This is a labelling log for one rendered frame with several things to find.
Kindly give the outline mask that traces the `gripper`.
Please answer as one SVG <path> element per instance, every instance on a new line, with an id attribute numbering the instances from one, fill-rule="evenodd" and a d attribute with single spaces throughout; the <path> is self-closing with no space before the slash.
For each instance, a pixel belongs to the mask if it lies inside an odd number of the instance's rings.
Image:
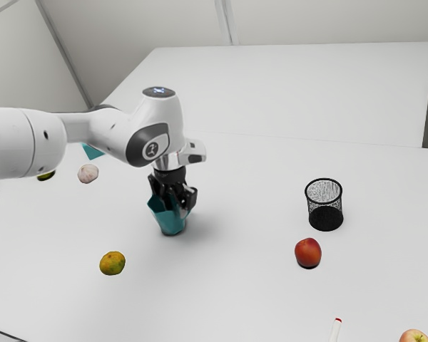
<path id="1" fill-rule="evenodd" d="M 175 209 L 175 200 L 180 205 L 179 214 L 181 219 L 185 219 L 194 208 L 198 198 L 198 190 L 189 187 L 185 181 L 186 169 L 162 171 L 154 169 L 149 174 L 148 182 L 153 195 L 158 195 L 163 199 L 165 211 Z"/>

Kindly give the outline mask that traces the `teal faceted mug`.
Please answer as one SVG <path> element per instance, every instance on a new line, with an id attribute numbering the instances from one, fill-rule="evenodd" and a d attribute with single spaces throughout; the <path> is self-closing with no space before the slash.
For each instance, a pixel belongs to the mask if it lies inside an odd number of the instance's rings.
<path id="1" fill-rule="evenodd" d="M 181 233 L 185 229 L 185 223 L 188 217 L 187 216 L 185 219 L 180 218 L 180 205 L 175 198 L 174 200 L 175 209 L 173 211 L 165 211 L 163 199 L 158 195 L 152 195 L 147 202 L 148 208 L 160 227 L 161 232 L 167 236 L 174 236 Z"/>

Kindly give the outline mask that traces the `orange-green mandarin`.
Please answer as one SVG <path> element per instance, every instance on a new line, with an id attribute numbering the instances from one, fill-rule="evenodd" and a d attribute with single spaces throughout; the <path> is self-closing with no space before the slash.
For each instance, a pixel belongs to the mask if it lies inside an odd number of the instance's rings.
<path id="1" fill-rule="evenodd" d="M 126 258 L 121 252 L 112 251 L 102 256 L 99 269 L 102 274 L 113 276 L 120 274 L 126 265 Z"/>

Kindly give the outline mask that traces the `garlic bulb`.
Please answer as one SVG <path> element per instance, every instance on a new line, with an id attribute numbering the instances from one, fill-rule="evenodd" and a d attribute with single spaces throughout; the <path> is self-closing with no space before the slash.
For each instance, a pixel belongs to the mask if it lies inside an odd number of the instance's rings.
<path id="1" fill-rule="evenodd" d="M 77 172 L 78 180 L 83 184 L 89 184 L 99 176 L 99 170 L 95 165 L 86 164 L 79 168 Z"/>

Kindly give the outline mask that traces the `teal angular object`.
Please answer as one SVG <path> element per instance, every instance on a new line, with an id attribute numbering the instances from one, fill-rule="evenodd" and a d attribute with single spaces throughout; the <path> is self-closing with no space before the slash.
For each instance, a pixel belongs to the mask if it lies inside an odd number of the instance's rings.
<path id="1" fill-rule="evenodd" d="M 97 150 L 96 148 L 91 147 L 90 145 L 87 145 L 85 143 L 82 143 L 81 147 L 83 148 L 83 151 L 85 152 L 89 160 L 95 160 L 96 158 L 105 155 L 104 152 Z"/>

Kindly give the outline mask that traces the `red peach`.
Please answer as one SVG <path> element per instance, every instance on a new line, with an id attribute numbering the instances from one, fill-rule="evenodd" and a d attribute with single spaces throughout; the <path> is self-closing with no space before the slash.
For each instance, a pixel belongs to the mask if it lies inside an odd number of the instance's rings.
<path id="1" fill-rule="evenodd" d="M 322 258 L 322 249 L 317 240 L 306 238 L 300 240 L 294 248 L 297 263 L 306 269 L 313 269 L 319 265 Z"/>

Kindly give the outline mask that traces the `black mesh pen holder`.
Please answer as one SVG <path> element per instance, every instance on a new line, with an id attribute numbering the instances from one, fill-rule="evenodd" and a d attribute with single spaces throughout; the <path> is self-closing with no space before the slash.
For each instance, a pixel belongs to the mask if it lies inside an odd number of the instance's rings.
<path id="1" fill-rule="evenodd" d="M 332 178 L 322 177 L 309 182 L 305 187 L 308 220 L 314 229 L 332 232 L 341 227 L 342 185 Z"/>

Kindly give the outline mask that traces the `white pen with red cap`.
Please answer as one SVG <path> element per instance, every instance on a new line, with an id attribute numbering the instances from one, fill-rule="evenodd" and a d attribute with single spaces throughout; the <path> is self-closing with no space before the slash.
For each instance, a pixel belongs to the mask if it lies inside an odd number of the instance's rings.
<path id="1" fill-rule="evenodd" d="M 335 318 L 332 324 L 328 342 L 338 342 L 341 327 L 342 327 L 342 319 Z"/>

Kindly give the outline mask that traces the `red-yellow apple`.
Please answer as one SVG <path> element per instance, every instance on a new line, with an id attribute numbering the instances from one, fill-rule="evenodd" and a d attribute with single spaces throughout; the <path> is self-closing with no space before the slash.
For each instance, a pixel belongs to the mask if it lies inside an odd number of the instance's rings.
<path id="1" fill-rule="evenodd" d="M 428 335 L 419 329 L 408 329 L 402 333 L 399 342 L 428 342 Z"/>

